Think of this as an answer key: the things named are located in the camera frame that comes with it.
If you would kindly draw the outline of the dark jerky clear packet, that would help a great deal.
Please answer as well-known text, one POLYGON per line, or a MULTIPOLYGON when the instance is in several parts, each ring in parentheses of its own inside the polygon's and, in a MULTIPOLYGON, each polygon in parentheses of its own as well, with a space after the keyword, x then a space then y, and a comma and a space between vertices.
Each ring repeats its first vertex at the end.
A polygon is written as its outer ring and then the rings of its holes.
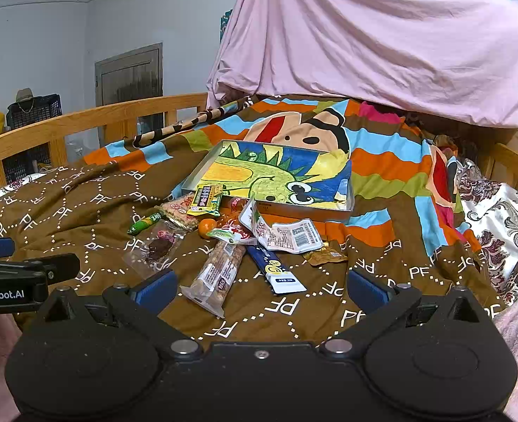
POLYGON ((123 260, 141 278, 148 279, 155 273, 168 269, 174 261, 173 254, 186 234, 184 229, 172 222, 160 220, 125 244, 123 260))

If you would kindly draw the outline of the peanut bar clear packet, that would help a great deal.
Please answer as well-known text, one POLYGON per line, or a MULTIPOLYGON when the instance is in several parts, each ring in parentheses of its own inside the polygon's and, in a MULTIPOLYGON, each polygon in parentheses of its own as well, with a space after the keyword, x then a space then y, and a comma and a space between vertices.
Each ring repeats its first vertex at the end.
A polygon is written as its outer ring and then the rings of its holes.
POLYGON ((236 278, 246 247, 219 241, 189 287, 181 286, 183 296, 220 318, 223 305, 236 278))

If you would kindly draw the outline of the gold foil snack packet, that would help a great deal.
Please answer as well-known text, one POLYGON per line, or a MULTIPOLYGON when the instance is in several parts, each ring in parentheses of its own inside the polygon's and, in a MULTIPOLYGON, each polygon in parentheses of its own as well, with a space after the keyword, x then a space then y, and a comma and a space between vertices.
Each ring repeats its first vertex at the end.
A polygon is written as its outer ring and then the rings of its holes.
POLYGON ((320 267, 328 263, 341 263, 348 260, 347 255, 332 247, 323 247, 319 250, 312 250, 303 254, 304 259, 312 267, 320 267))

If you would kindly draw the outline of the rice cracker packet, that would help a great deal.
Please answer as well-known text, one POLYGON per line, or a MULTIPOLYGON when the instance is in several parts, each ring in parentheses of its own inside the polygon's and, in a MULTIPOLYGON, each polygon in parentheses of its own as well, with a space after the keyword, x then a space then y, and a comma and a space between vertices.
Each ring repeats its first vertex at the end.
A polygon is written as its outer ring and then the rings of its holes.
POLYGON ((179 198, 170 200, 158 207, 161 215, 177 227, 185 231, 194 231, 199 224, 199 220, 188 214, 189 207, 192 203, 194 193, 187 193, 179 198))

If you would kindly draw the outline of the orange mandarin fruit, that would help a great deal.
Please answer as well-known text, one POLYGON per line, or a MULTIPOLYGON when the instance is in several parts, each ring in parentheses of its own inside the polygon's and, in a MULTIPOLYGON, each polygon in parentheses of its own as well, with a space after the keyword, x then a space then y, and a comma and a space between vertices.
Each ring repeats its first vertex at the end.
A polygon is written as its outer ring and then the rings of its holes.
POLYGON ((204 218, 198 224, 198 234, 203 239, 208 238, 208 234, 217 227, 217 221, 213 218, 204 218))

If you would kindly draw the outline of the blue white stick sachet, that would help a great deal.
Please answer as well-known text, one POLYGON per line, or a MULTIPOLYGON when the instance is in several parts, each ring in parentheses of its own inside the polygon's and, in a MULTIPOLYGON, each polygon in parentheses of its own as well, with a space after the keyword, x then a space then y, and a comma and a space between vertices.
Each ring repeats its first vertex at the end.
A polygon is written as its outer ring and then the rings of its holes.
POLYGON ((304 293, 307 290, 273 251, 257 244, 247 246, 247 253, 271 286, 274 294, 304 293))

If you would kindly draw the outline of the white barcode snack pouch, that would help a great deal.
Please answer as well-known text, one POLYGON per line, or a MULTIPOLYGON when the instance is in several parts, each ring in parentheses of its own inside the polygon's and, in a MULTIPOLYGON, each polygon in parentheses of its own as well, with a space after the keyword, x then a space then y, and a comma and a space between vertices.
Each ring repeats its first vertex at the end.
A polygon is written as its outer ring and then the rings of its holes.
POLYGON ((254 199, 247 202, 247 206, 239 216, 239 221, 267 250, 305 254, 323 247, 323 240, 310 219, 302 219, 290 224, 269 225, 258 211, 254 199))

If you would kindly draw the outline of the red orange snack packet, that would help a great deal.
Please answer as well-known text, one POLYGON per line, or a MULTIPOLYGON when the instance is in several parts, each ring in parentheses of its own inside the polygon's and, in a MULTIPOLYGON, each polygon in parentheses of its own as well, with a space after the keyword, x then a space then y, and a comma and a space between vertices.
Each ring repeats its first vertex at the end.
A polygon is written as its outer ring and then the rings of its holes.
POLYGON ((222 203, 220 208, 220 218, 217 220, 217 225, 222 227, 237 226, 240 224, 239 216, 247 206, 248 199, 241 197, 231 197, 222 203))

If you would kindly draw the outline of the green sausage stick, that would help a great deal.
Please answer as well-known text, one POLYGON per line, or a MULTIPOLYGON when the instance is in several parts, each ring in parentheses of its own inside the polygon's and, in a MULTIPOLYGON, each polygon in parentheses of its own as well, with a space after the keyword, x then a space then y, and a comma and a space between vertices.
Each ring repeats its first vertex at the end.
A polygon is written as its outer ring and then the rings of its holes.
POLYGON ((127 234, 130 236, 135 236, 141 231, 145 231, 151 226, 157 224, 162 218, 163 215, 159 211, 153 213, 152 215, 142 217, 128 228, 127 234))

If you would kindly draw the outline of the white green snack pouch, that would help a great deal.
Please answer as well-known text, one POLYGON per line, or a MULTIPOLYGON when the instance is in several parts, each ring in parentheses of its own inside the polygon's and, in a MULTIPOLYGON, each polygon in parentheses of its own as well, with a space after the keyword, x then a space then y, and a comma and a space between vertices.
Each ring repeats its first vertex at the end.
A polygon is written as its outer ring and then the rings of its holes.
POLYGON ((227 242, 231 245, 256 245, 257 239, 246 227, 239 223, 224 224, 223 227, 214 228, 207 232, 207 237, 227 242))

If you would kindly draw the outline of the yellow candy bar packet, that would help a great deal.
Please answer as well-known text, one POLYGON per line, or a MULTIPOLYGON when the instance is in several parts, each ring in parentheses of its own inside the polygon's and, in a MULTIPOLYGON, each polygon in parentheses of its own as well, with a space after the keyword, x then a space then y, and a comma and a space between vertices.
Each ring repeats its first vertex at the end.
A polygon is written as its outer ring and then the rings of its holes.
POLYGON ((188 207, 187 214, 191 216, 210 215, 219 217, 223 191, 222 184, 199 185, 188 207))

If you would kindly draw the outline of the colourful dinosaur tray box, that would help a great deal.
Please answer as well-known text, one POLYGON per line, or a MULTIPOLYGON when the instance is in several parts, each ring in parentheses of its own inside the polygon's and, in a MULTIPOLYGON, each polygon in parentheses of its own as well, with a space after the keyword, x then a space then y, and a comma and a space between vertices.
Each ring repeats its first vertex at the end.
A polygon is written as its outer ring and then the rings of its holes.
POLYGON ((223 140, 184 179, 183 192, 219 184, 223 198, 254 199, 267 215, 347 221, 353 210, 352 162, 342 149, 321 152, 223 140))

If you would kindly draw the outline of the black plastic crate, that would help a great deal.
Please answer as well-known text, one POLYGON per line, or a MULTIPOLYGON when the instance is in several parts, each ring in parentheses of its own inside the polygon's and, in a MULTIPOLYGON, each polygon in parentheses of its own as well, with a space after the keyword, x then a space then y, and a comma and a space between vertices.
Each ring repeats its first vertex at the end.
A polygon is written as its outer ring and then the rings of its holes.
MULTIPOLYGON (((62 114, 59 94, 34 96, 28 100, 11 104, 7 108, 6 124, 9 130, 17 130, 62 114)), ((12 183, 28 174, 39 172, 42 164, 50 164, 48 143, 4 159, 3 166, 6 180, 12 183)))

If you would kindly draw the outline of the straw hat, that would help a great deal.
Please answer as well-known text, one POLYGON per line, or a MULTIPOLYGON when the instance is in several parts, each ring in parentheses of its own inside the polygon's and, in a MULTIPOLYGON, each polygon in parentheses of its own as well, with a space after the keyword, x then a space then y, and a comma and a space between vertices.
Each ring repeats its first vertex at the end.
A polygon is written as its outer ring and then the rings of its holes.
POLYGON ((15 102, 21 103, 32 100, 34 98, 34 94, 31 88, 24 88, 17 91, 15 96, 15 102))

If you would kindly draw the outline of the wooden headboard right side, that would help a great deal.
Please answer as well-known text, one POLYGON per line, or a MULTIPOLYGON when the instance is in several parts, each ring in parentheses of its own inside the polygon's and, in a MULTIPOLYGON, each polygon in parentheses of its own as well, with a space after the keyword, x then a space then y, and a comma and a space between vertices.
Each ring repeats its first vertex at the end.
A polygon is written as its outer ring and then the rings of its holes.
POLYGON ((483 176, 518 190, 518 129, 479 127, 424 113, 409 117, 433 136, 446 135, 483 176))

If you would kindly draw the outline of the grey wooden door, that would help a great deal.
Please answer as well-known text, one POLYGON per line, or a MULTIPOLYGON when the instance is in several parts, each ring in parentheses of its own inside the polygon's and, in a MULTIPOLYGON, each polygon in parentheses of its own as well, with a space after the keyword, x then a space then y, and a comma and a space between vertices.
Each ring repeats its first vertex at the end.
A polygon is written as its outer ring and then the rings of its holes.
POLYGON ((162 49, 157 43, 96 62, 96 105, 162 96, 162 49))

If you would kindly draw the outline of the pink hanging sheet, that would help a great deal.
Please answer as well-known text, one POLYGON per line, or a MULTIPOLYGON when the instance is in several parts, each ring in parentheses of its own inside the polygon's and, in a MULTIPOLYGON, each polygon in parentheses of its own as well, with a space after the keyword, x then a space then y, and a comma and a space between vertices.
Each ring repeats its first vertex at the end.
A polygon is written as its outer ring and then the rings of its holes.
POLYGON ((518 2, 236 0, 207 88, 211 105, 347 96, 518 128, 518 2))

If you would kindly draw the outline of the wooden bed rail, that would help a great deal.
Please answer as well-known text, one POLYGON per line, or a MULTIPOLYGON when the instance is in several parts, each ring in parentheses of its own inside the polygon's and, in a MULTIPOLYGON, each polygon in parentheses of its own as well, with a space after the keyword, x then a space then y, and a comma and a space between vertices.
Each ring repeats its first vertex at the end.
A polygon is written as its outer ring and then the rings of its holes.
POLYGON ((135 136, 136 120, 139 117, 163 113, 166 122, 173 124, 177 120, 178 110, 187 108, 204 110, 206 103, 207 95, 204 92, 144 98, 80 110, 2 133, 0 134, 0 187, 8 183, 3 160, 9 156, 46 143, 49 146, 50 161, 55 166, 65 165, 67 163, 65 136, 102 127, 105 142, 113 142, 122 137, 135 136))

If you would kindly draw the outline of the colourful wall poster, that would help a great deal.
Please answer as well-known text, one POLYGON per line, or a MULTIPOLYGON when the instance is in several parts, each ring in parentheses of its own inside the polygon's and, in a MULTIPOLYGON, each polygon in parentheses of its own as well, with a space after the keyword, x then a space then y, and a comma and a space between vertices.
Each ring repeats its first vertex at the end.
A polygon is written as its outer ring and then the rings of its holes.
POLYGON ((228 27, 229 19, 231 18, 231 14, 233 12, 233 9, 229 9, 226 11, 220 18, 220 32, 219 32, 219 39, 222 40, 224 37, 224 34, 226 32, 226 29, 228 27))

